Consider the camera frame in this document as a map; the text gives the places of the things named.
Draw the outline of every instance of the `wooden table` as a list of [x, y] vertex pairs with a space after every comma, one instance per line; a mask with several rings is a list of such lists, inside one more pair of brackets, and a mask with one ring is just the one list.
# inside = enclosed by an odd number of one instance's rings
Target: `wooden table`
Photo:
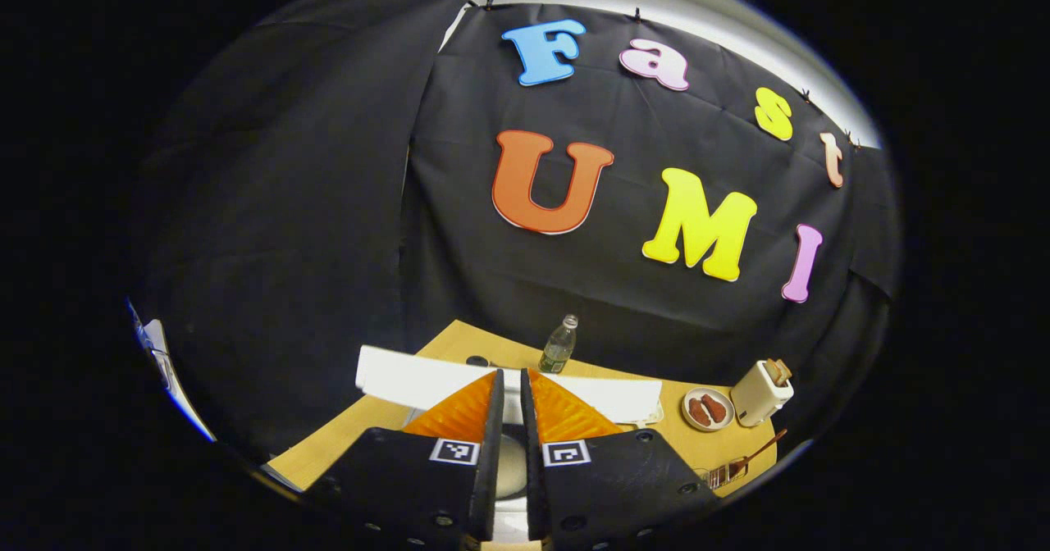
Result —
[[[510, 368], [537, 368], [540, 349], [501, 338], [471, 325], [454, 320], [441, 334], [423, 346], [416, 356], [450, 362], [465, 362], [467, 357], [485, 357], [492, 364]], [[591, 377], [595, 379], [658, 379], [632, 375], [569, 360], [562, 370], [563, 376]], [[678, 380], [662, 380], [660, 404], [665, 417], [660, 422], [648, 426], [664, 436], [664, 439], [689, 464], [690, 467], [714, 469], [728, 461], [747, 457], [759, 449], [773, 438], [773, 422], [765, 421], [754, 428], [746, 428], [734, 421], [717, 432], [701, 432], [686, 423], [681, 412], [681, 399], [693, 387], [712, 387], [729, 395], [729, 387], [720, 385], [699, 385], [681, 383]], [[400, 429], [412, 411], [408, 406], [393, 404], [372, 396], [364, 396], [342, 414], [321, 426], [313, 435], [270, 461], [272, 469], [301, 489], [310, 487], [331, 465], [342, 457], [345, 450], [373, 426]], [[623, 426], [633, 430], [634, 426]], [[724, 496], [736, 491], [777, 461], [777, 445], [765, 449], [751, 462], [748, 473], [735, 482], [715, 490]], [[526, 545], [485, 544], [483, 549], [531, 549]]]

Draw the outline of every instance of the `plate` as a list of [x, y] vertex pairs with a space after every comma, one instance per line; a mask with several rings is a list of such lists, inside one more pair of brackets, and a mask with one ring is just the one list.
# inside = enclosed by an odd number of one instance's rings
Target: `plate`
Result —
[[[705, 395], [711, 396], [713, 400], [726, 406], [724, 420], [716, 424], [714, 422], [714, 419], [712, 419], [710, 426], [705, 426], [699, 422], [697, 422], [696, 420], [693, 420], [693, 417], [690, 416], [689, 414], [689, 400], [698, 400], [702, 398]], [[694, 387], [693, 389], [690, 389], [688, 394], [686, 394], [685, 398], [681, 398], [681, 414], [682, 416], [686, 417], [686, 421], [693, 428], [697, 428], [697, 430], [702, 430], [705, 432], [713, 432], [716, 430], [721, 430], [726, 426], [730, 425], [733, 419], [736, 418], [736, 408], [735, 406], [733, 406], [733, 402], [730, 401], [729, 397], [723, 395], [721, 391], [716, 391], [709, 387]]]

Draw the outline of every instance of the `yellow letter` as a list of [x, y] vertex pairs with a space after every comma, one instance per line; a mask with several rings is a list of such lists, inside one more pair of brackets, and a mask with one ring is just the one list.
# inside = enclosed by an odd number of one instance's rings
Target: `yellow letter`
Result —
[[686, 266], [693, 268], [700, 256], [715, 245], [714, 252], [704, 261], [704, 274], [732, 282], [740, 278], [740, 251], [748, 224], [758, 212], [758, 206], [742, 193], [729, 193], [715, 211], [708, 211], [704, 186], [696, 174], [668, 167], [667, 204], [656, 237], [642, 245], [646, 258], [672, 264], [678, 261], [678, 232], [686, 246]]
[[788, 100], [781, 99], [770, 88], [755, 90], [755, 100], [758, 100], [758, 106], [755, 107], [758, 126], [780, 141], [791, 140], [791, 106], [788, 105]]

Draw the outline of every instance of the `white wall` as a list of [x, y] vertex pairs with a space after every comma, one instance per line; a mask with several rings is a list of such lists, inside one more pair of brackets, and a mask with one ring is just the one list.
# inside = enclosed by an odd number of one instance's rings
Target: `white wall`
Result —
[[[485, 0], [474, 1], [484, 4]], [[738, 0], [496, 0], [497, 4], [513, 2], [585, 5], [631, 16], [638, 6], [645, 20], [721, 44], [776, 73], [797, 90], [810, 90], [813, 102], [841, 129], [850, 131], [855, 143], [881, 147], [874, 122], [833, 69], [791, 31]], [[457, 17], [456, 24], [462, 16]], [[446, 40], [456, 24], [446, 33]]]

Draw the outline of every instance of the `black cloth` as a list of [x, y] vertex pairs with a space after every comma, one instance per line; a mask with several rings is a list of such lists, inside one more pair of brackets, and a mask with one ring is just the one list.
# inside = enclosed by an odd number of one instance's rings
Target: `black cloth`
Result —
[[[502, 33], [566, 18], [587, 28], [575, 36], [573, 76], [523, 87], [521, 58]], [[632, 39], [682, 54], [690, 88], [628, 72], [618, 55]], [[760, 87], [792, 107], [786, 143], [757, 126]], [[613, 152], [579, 229], [546, 236], [496, 211], [496, 135], [506, 129], [553, 141], [532, 185], [547, 208], [565, 198], [567, 145]], [[841, 189], [828, 182], [824, 132], [843, 151]], [[731, 192], [757, 204], [735, 282], [687, 268], [684, 255], [668, 264], [642, 254], [664, 212], [667, 167], [697, 174], [711, 211]], [[848, 400], [886, 327], [901, 259], [894, 185], [883, 152], [855, 150], [795, 88], [708, 40], [579, 6], [468, 9], [438, 55], [413, 131], [401, 260], [410, 349], [455, 318], [543, 346], [576, 313], [573, 357], [630, 373], [733, 385], [756, 360], [782, 358], [796, 395], [777, 420], [808, 438]], [[780, 294], [800, 224], [823, 236], [802, 304]]]
[[258, 461], [360, 397], [362, 343], [404, 347], [405, 151], [463, 2], [292, 2], [201, 73], [142, 167], [131, 300], [206, 423]]

